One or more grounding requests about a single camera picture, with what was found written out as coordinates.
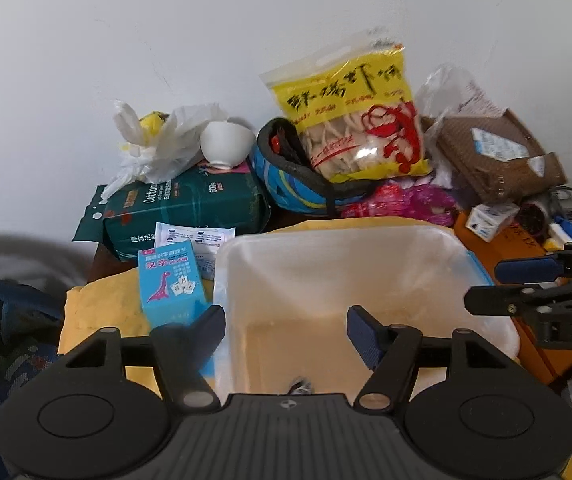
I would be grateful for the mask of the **yellow shrimp cracker bag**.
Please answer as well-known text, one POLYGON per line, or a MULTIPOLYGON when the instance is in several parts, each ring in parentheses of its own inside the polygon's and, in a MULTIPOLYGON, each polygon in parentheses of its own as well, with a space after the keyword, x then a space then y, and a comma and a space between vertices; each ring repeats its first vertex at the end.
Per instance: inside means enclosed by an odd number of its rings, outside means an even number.
POLYGON ((305 154, 328 181, 424 177, 419 114, 405 78, 404 46, 384 27, 261 76, 305 154))

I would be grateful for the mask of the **light blue card box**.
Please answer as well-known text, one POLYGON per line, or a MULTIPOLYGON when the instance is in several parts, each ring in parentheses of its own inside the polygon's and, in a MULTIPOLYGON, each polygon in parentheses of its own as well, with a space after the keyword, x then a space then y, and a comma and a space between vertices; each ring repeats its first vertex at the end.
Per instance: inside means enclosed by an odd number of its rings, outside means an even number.
POLYGON ((141 306, 150 328, 193 324, 210 307, 189 240, 137 252, 141 306))

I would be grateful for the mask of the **yellow cloth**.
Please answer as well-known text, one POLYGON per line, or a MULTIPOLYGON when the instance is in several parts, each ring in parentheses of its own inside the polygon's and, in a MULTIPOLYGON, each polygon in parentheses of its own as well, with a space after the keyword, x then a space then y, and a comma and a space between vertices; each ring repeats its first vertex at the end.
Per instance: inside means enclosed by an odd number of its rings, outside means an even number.
MULTIPOLYGON (((371 217, 307 220, 280 232, 366 229, 376 226, 421 226, 421 220, 371 217)), ((146 336, 150 326, 138 297, 137 270, 106 270, 102 278, 68 290, 58 352, 65 354, 102 327, 117 327, 123 336, 146 336)))

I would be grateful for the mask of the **white sachet packet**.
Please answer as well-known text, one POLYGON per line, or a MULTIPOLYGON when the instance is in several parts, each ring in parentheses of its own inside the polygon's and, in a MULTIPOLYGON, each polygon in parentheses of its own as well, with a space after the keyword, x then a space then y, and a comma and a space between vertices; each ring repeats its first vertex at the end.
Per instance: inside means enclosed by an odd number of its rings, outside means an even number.
POLYGON ((216 255, 226 242, 235 237, 235 234, 235 228, 191 228, 157 222, 155 247, 179 244, 184 240, 189 240, 193 246, 201 278, 213 281, 216 255))

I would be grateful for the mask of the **orange cardboard box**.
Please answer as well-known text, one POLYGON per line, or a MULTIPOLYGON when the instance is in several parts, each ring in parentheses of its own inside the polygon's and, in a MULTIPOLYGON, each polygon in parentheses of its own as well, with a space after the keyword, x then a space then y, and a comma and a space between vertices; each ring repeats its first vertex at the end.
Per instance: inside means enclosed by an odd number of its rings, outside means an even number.
MULTIPOLYGON (((492 282, 523 283, 525 278, 550 278, 553 263, 543 263, 546 252, 516 221, 502 228, 489 242, 467 226, 468 214, 461 212, 454 233, 480 261, 492 282)), ((572 366, 572 350, 546 350, 536 346, 533 330, 514 321, 520 337, 519 360, 523 367, 546 385, 559 379, 572 366)))

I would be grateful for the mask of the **clear plastic bag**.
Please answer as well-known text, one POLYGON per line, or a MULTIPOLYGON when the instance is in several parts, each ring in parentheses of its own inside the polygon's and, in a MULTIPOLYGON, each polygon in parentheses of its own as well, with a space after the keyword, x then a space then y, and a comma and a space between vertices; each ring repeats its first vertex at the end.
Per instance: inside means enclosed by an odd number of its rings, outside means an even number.
POLYGON ((429 75, 415 93, 421 118, 488 117, 506 112, 496 105, 476 83, 472 73, 453 64, 443 64, 429 75))

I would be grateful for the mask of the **white plastic storage bin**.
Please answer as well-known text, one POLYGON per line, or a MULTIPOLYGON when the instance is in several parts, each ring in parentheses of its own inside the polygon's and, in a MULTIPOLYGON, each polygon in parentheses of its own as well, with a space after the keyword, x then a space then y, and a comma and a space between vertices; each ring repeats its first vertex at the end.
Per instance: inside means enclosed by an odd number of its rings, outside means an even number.
POLYGON ((354 399, 371 372, 345 330, 352 306, 429 337, 470 328, 514 358, 514 323, 464 308, 467 290, 490 282, 455 234, 432 224, 239 236, 216 255, 226 335, 213 358, 215 391, 285 393, 304 378, 316 393, 354 399))

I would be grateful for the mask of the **small white milk carton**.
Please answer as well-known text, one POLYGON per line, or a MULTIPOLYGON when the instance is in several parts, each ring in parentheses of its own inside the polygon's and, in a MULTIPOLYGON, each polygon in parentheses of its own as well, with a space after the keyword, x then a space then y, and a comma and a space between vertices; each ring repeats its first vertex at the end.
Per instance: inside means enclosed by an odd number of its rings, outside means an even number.
POLYGON ((519 207, 514 203, 476 205, 470 210, 464 226, 485 243, 490 243, 502 229, 514 221, 518 211, 519 207))

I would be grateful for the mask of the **blue black helmet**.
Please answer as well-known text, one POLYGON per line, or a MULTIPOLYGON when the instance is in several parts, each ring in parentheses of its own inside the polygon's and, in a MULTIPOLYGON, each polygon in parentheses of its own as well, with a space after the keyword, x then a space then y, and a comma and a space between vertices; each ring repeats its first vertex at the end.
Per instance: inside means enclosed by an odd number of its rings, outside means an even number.
POLYGON ((376 187, 373 180, 331 183, 316 172, 295 125, 282 117, 260 129, 249 160, 273 202, 297 214, 337 218, 345 206, 363 200, 376 187))

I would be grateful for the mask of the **dark green tissue pack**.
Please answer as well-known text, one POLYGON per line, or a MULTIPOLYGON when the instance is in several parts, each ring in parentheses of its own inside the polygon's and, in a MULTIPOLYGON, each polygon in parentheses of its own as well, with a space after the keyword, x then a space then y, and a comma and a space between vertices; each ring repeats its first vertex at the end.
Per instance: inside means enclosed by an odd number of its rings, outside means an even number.
POLYGON ((103 245, 122 261, 152 248, 159 222, 257 234, 271 215, 269 199, 246 165, 217 172, 200 164, 173 180, 133 182, 108 198, 103 192, 102 186, 96 188, 73 240, 103 245))

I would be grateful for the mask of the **magenta plastic bag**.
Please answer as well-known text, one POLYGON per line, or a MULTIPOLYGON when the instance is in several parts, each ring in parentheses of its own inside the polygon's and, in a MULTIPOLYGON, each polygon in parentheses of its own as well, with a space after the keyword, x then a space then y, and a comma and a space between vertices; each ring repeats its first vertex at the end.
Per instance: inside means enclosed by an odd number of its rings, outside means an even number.
POLYGON ((404 186, 389 180, 380 183, 363 200, 345 206, 341 210, 341 217, 400 217, 451 228, 458 212, 456 200, 439 186, 431 183, 404 186))

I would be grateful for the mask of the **white plastic bag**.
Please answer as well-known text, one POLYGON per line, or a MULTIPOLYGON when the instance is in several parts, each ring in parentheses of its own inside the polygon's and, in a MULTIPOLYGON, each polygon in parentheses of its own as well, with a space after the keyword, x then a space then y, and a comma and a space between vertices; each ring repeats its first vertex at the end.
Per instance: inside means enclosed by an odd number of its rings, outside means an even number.
POLYGON ((205 127, 227 118, 217 103, 180 106, 170 114, 151 112, 139 118, 128 103, 115 102, 112 119, 123 139, 121 162, 100 197, 109 200, 134 182, 158 184, 179 176, 201 159, 205 127))

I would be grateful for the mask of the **white ceramic bowl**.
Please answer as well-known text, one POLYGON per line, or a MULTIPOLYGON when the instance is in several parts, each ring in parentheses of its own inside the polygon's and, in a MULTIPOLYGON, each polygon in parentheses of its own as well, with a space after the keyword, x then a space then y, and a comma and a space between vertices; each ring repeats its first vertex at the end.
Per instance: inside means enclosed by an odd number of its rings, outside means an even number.
POLYGON ((205 160, 215 168, 231 169, 239 166, 251 152, 254 133, 235 122, 209 122, 200 137, 205 160))

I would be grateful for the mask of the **brown cardboard parcel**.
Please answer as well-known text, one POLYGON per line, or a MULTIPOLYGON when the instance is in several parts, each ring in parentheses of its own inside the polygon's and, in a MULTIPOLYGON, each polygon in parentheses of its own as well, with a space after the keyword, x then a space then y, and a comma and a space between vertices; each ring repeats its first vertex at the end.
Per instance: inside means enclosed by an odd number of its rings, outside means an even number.
POLYGON ((511 111, 496 117, 423 117, 433 159, 445 162, 453 189, 467 207, 519 203, 566 184, 560 159, 511 111))

